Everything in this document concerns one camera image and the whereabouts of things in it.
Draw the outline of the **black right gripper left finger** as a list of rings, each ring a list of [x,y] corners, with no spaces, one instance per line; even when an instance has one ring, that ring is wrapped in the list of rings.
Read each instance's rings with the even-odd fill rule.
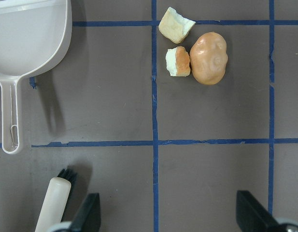
[[[101,209],[99,193],[90,193],[83,201],[71,223],[71,232],[99,232],[100,227]]]

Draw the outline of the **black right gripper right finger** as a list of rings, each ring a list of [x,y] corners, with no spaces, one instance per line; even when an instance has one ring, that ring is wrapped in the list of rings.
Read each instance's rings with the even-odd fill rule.
[[[279,223],[247,190],[236,195],[236,222],[242,232],[280,232]]]

